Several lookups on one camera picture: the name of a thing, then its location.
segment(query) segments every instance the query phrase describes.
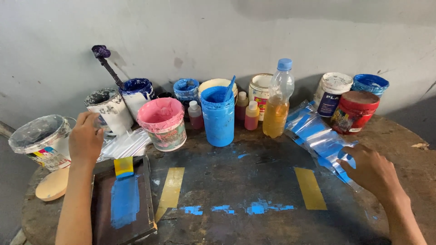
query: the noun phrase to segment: blue paint stirrer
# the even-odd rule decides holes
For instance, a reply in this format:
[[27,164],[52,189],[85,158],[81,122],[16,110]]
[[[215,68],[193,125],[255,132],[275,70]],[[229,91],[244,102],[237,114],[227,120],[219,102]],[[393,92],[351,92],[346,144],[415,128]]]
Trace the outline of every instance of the blue paint stirrer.
[[227,91],[225,93],[224,101],[230,99],[231,96],[233,96],[233,90],[232,89],[233,89],[233,84],[235,83],[235,78],[236,78],[236,76],[234,75],[233,78],[232,78],[232,81],[230,82],[230,85],[227,87]]

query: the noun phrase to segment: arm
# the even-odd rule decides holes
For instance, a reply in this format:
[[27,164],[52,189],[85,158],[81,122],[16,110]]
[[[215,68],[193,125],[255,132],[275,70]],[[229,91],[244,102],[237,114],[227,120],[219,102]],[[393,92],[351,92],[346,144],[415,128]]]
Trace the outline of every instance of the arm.
[[56,232],[56,245],[91,245],[92,170],[100,155],[103,130],[93,126],[98,113],[80,113],[69,139],[71,166]]
[[344,147],[356,160],[356,169],[337,160],[347,175],[374,194],[385,209],[393,245],[427,245],[412,213],[410,198],[400,185],[394,164],[363,145]]

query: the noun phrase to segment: red liquid bottle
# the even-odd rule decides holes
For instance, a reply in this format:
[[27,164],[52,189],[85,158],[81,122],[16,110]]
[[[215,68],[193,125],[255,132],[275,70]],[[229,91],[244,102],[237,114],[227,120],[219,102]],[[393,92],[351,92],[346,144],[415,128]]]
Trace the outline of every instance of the red liquid bottle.
[[248,98],[246,92],[238,93],[238,100],[235,105],[235,119],[244,121],[245,120],[245,109],[248,106]]
[[189,102],[188,114],[193,129],[201,129],[204,126],[201,107],[195,100]]
[[257,129],[257,124],[259,122],[260,109],[257,106],[256,101],[250,101],[246,111],[245,111],[245,123],[244,126],[248,130]]

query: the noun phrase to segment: yellow liquid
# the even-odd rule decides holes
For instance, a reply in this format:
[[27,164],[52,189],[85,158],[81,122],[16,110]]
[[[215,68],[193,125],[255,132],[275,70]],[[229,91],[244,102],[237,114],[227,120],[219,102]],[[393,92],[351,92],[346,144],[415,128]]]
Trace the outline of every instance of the yellow liquid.
[[265,114],[263,115],[263,133],[276,138],[283,134],[286,117],[288,116],[289,102],[269,98],[266,101]]

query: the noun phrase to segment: round wooden lid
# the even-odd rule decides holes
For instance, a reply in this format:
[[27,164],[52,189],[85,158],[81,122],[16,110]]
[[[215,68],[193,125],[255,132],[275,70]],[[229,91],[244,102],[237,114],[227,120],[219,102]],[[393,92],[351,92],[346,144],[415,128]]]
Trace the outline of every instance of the round wooden lid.
[[43,201],[52,201],[65,194],[70,168],[61,168],[50,173],[39,182],[35,195]]

